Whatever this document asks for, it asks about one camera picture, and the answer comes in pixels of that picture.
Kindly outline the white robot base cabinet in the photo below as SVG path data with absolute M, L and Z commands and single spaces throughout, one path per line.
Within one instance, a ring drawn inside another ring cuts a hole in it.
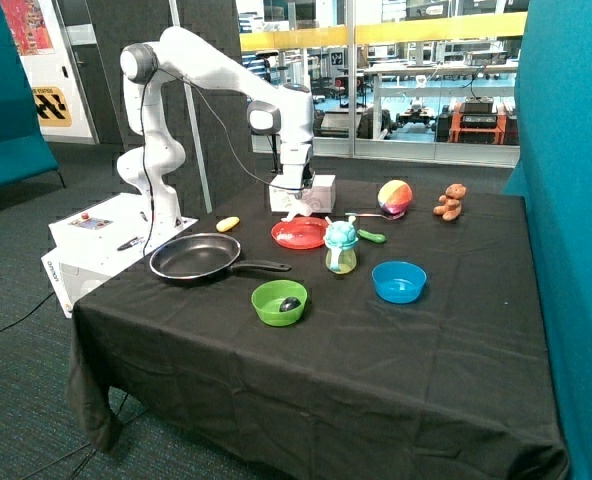
M 50 224 L 55 248 L 42 264 L 64 315 L 71 317 L 79 299 L 195 223 L 182 217 L 153 227 L 148 203 L 120 193 Z

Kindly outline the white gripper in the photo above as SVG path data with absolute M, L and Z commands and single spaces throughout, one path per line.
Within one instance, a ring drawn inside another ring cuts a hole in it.
M 279 160 L 282 167 L 271 182 L 286 191 L 302 191 L 312 187 L 315 173 L 310 167 L 313 156 L 311 143 L 282 143 Z

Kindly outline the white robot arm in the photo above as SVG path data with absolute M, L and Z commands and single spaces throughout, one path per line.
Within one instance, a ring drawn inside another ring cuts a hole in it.
M 303 190 L 313 182 L 314 104 L 307 87 L 272 85 L 177 26 L 167 28 L 157 41 L 125 47 L 120 67 L 128 125 L 142 136 L 144 144 L 121 155 L 117 167 L 122 179 L 143 196 L 155 230 L 172 229 L 181 222 L 177 193 L 163 180 L 186 158 L 165 119 L 161 87 L 173 80 L 206 90 L 236 91 L 250 98 L 247 120 L 252 129 L 280 137 L 278 186 L 292 198 L 287 217 L 312 214 L 302 198 Z

